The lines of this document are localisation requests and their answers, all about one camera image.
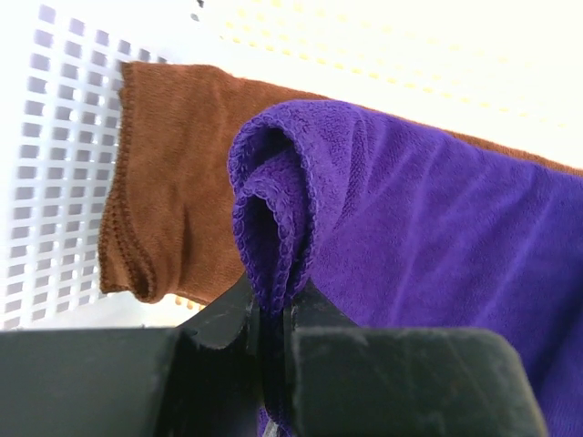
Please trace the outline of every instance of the white plastic grid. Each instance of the white plastic grid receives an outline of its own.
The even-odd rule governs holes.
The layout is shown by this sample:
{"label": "white plastic grid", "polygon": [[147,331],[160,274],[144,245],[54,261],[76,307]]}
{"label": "white plastic grid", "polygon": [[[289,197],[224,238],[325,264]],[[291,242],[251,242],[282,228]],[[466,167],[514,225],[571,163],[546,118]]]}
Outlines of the white plastic grid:
{"label": "white plastic grid", "polygon": [[578,6],[559,0],[223,0],[202,22],[238,76],[583,167]]}
{"label": "white plastic grid", "polygon": [[47,5],[32,43],[8,189],[4,329],[104,297],[97,234],[117,155],[120,62],[167,62]]}

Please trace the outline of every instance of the purple fabric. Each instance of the purple fabric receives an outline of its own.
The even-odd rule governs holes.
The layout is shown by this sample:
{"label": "purple fabric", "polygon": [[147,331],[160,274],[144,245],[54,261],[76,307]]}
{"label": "purple fabric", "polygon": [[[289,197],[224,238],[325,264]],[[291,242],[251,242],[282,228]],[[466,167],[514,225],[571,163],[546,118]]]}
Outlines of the purple fabric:
{"label": "purple fabric", "polygon": [[551,435],[583,435],[581,178],[334,101],[256,116],[229,172],[235,239],[270,314],[312,277],[360,325],[496,331]]}

